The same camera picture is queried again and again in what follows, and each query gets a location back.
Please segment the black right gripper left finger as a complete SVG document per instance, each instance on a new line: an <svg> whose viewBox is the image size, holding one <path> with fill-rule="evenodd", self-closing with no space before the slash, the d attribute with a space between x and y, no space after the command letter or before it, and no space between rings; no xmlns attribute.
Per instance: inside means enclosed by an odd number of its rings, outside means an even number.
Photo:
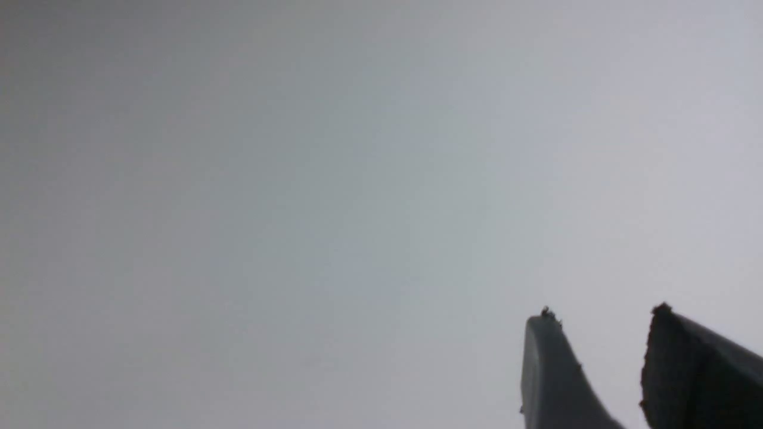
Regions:
<svg viewBox="0 0 763 429"><path fill-rule="evenodd" d="M600 401L550 307L527 318L520 413L526 428L621 428Z"/></svg>

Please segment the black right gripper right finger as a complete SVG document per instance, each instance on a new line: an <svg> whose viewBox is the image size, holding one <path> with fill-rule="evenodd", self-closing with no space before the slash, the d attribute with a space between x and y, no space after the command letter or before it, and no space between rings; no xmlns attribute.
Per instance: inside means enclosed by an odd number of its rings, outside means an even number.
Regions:
<svg viewBox="0 0 763 429"><path fill-rule="evenodd" d="M651 428L760 428L761 356L666 303L657 305L640 406Z"/></svg>

